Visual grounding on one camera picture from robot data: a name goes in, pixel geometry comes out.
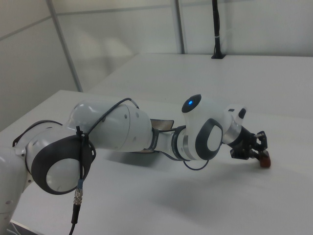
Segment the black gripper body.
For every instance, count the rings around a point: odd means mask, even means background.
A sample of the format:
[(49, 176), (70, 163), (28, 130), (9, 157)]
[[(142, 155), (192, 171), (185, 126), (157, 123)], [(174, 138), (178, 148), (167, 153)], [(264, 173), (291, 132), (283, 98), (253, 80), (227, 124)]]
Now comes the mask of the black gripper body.
[(248, 160), (251, 158), (250, 151), (256, 146), (255, 134), (242, 126), (239, 136), (229, 144), (232, 148), (230, 155), (234, 159)]

